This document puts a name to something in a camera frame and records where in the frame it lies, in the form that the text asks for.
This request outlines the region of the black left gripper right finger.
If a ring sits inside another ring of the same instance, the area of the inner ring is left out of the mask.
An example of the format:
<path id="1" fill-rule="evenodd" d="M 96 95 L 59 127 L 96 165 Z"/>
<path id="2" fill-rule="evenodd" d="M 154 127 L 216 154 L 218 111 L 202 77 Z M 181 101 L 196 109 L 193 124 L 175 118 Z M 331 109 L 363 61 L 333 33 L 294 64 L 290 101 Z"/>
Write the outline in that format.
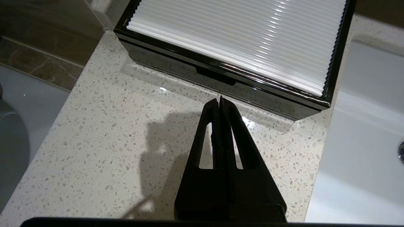
<path id="1" fill-rule="evenodd" d="M 286 223 L 286 203 L 231 101 L 220 98 L 229 216 L 231 220 Z"/>

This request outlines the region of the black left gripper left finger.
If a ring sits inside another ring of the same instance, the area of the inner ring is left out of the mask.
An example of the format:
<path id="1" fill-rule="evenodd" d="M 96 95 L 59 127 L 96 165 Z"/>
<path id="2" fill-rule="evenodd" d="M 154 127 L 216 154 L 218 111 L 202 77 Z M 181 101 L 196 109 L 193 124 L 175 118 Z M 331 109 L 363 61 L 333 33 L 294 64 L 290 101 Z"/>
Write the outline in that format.
<path id="1" fill-rule="evenodd" d="M 224 217 L 226 188 L 224 151 L 218 101 L 202 110 L 189 157 L 175 200 L 175 218 L 182 221 L 217 221 Z M 212 169 L 199 167 L 208 124 L 212 125 Z"/>

